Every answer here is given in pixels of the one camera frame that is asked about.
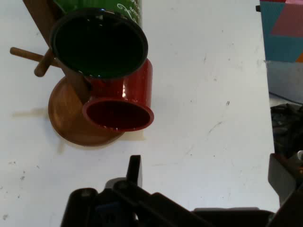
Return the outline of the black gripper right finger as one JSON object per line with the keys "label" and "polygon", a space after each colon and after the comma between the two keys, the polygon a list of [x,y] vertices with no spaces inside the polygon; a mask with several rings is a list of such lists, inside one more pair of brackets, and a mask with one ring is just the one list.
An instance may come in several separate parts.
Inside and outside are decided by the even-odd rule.
{"label": "black gripper right finger", "polygon": [[271,154],[268,181],[279,196],[280,208],[270,219],[269,227],[303,225],[303,161],[297,154],[287,159]]}

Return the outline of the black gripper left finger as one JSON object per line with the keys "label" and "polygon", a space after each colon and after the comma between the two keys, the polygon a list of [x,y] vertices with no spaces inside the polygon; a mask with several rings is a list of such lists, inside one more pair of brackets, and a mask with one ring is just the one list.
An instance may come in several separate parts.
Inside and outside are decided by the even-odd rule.
{"label": "black gripper left finger", "polygon": [[129,159],[125,177],[112,179],[98,192],[73,191],[66,205],[62,227],[211,227],[212,223],[160,193],[141,188],[140,155]]}

